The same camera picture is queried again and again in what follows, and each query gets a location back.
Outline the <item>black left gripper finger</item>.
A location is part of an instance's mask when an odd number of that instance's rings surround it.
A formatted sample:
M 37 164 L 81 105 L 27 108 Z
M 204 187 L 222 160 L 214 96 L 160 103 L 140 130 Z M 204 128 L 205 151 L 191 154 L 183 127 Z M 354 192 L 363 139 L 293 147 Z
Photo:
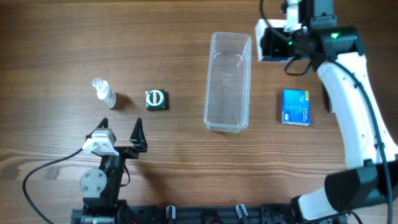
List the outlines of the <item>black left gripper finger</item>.
M 91 135 L 94 133 L 94 131 L 97 129 L 97 128 L 107 128 L 108 127 L 108 118 L 103 118 L 102 120 L 101 120 L 101 122 L 99 123 L 99 125 L 97 125 L 97 127 L 95 127 L 95 129 L 90 133 L 90 134 L 88 134 L 88 135 L 86 135 L 86 138 L 88 139 L 88 138 L 91 138 Z
M 130 142 L 138 152 L 147 152 L 148 145 L 144 135 L 141 118 L 137 118 L 136 120 L 132 134 L 130 136 Z

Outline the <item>white lotion bottle clear cap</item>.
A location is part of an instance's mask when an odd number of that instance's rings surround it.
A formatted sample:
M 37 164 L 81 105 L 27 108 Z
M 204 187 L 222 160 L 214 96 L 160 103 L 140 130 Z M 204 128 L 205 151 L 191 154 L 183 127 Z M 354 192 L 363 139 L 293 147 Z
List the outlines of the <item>white lotion bottle clear cap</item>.
M 92 86 L 96 90 L 99 100 L 101 100 L 109 109 L 115 107 L 116 94 L 106 80 L 95 78 L 92 81 Z

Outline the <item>green Zam-Buk box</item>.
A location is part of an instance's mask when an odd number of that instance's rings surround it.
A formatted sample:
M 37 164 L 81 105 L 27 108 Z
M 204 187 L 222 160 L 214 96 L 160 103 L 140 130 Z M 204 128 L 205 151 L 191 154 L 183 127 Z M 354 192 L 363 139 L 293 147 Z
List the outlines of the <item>green Zam-Buk box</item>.
M 165 90 L 146 90 L 146 110 L 165 110 L 166 109 Z

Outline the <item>blue plaster box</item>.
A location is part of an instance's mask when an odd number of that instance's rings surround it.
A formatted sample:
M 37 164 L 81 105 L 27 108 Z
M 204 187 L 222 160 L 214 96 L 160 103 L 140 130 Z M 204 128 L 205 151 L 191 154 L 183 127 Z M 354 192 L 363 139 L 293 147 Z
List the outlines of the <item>blue plaster box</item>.
M 310 124 L 310 93 L 308 91 L 283 90 L 281 123 L 296 126 Z

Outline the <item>white green medicine box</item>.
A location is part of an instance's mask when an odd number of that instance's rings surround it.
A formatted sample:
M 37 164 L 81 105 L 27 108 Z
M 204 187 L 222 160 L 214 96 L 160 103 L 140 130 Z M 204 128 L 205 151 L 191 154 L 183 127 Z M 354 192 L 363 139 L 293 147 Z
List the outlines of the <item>white green medicine box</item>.
M 332 100 L 331 100 L 331 98 L 328 96 L 328 105 L 329 105 L 329 111 L 330 111 L 330 113 L 335 113 L 335 109 L 334 109 L 334 107 L 333 107 L 333 103 L 332 103 Z

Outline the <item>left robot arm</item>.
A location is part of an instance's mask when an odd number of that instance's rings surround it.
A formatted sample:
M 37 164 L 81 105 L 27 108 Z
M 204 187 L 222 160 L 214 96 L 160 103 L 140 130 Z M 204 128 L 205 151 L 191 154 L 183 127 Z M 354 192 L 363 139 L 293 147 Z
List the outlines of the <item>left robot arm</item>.
M 74 210 L 72 223 L 137 223 L 138 219 L 126 200 L 118 199 L 123 174 L 127 172 L 126 160 L 138 159 L 147 151 L 142 120 L 137 118 L 130 136 L 132 146 L 115 146 L 116 136 L 104 118 L 82 146 L 86 153 L 100 156 L 97 169 L 86 171 L 80 179 L 83 193 L 83 209 Z

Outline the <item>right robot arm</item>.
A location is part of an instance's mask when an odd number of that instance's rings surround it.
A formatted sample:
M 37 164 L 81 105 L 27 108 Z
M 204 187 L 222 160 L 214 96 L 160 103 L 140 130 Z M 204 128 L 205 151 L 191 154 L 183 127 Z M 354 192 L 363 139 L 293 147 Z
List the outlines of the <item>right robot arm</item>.
M 397 198 L 397 144 L 384 124 L 367 71 L 364 45 L 355 27 L 310 29 L 261 19 L 255 27 L 261 60 L 307 59 L 334 106 L 345 147 L 347 169 L 326 176 L 324 185 L 293 198 L 292 223 L 312 223 L 357 208 L 387 205 L 394 221 Z

